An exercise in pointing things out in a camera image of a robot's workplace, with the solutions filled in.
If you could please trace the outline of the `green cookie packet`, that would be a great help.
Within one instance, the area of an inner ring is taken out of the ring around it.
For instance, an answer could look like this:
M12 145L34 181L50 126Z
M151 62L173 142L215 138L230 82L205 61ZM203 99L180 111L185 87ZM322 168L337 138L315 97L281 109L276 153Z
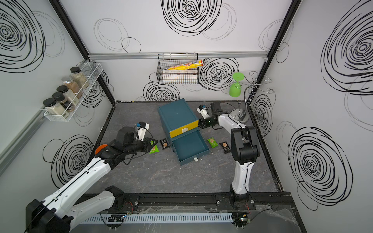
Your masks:
M209 142L211 148L215 148L219 145L213 137L209 138L208 142Z
M150 150L149 154L159 152L159 149L157 147L157 143L158 143L158 141L153 141L153 140L151 141L151 150Z

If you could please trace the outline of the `black cookie packet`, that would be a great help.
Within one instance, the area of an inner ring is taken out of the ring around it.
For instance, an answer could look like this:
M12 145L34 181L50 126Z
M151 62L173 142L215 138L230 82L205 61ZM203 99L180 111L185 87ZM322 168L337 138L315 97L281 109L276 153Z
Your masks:
M161 139L159 142L160 142L163 150L165 150L165 149L167 149L167 148L170 147L170 145L169 145L169 143L168 143L168 141L167 141L166 138L165 139Z
M231 152L231 148L229 147L229 145L226 141L220 143L220 146L222 147L224 154L228 154L228 153Z

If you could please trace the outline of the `teal drawer cabinet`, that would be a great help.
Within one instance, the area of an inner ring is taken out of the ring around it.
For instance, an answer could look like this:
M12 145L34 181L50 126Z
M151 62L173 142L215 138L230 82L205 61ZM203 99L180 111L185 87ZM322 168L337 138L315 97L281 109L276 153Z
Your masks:
M193 130L198 130L198 127L183 133L174 138L170 137L170 131L180 126L184 126L188 123L199 120L195 113L190 108L189 104L185 99L171 102L158 108L158 113L161 119L162 127L168 140L173 141L177 137L184 136L186 133L190 133Z

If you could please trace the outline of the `yellow top drawer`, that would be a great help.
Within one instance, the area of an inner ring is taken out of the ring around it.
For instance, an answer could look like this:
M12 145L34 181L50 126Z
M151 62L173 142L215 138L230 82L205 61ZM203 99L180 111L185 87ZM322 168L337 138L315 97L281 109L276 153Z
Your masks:
M174 138L174 137L179 136L183 133L186 133L190 130L193 130L193 129L198 127L198 123L199 123L199 120L196 120L196 121L188 123L184 126L180 126L180 127L176 128L174 130L171 130L170 131L170 137Z

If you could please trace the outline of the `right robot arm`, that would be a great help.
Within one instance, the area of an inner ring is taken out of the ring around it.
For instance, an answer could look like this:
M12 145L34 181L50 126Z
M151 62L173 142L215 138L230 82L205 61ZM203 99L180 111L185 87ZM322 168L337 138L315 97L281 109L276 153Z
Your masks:
M197 107L197 112L202 116L199 119L199 127L204 129L219 125L231 136L230 151L236 165L229 192L230 203L233 207L243 202L252 203L249 182L254 164L261 154L256 128L236 120L233 112L224 112L218 102L211 103L210 109L211 113L204 104Z

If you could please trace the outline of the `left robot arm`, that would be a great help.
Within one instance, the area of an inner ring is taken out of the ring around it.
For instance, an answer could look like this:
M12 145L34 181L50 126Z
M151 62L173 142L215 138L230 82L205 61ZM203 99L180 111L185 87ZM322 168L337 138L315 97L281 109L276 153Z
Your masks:
M146 132L146 128L123 127L114 140L96 149L91 162L70 181L44 200L30 202L26 207L25 232L69 233L97 213L128 205L124 192L113 185L86 201L78 201L121 162L131 162L155 148L158 141L146 137Z

